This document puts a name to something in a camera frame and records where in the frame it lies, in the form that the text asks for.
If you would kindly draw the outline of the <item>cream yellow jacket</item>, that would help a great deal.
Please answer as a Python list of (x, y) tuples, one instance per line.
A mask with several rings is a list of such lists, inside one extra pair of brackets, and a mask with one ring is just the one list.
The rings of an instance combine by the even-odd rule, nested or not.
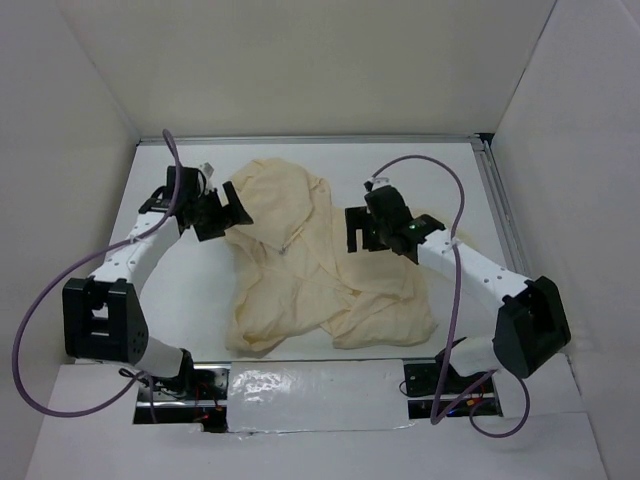
[(391, 251), (350, 253), (329, 182), (280, 158), (231, 178), (250, 225), (229, 229), (236, 287), (225, 346), (264, 353), (324, 330), (336, 349), (414, 346), (437, 328), (429, 272)]

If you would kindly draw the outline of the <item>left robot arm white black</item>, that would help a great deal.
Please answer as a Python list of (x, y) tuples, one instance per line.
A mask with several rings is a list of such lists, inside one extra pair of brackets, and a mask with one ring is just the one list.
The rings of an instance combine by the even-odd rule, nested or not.
[(166, 183), (138, 210), (123, 246), (87, 278), (63, 287), (66, 353), (76, 359), (117, 363), (153, 377), (176, 399), (196, 390), (190, 352), (151, 336), (140, 294), (162, 257), (192, 229), (204, 242), (253, 220), (231, 182), (211, 187), (211, 168), (170, 166)]

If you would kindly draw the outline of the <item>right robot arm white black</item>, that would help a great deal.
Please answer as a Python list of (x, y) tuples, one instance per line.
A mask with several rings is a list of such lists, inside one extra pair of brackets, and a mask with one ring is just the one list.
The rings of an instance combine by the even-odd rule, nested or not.
[(454, 342), (436, 369), (448, 392), (460, 391), (471, 376), (505, 370), (527, 379), (571, 341), (559, 289), (545, 276), (536, 280), (507, 270), (468, 245), (434, 217), (413, 216), (399, 191), (381, 186), (361, 207), (345, 211), (347, 250), (390, 250), (441, 273), (483, 305), (495, 319), (491, 336)]

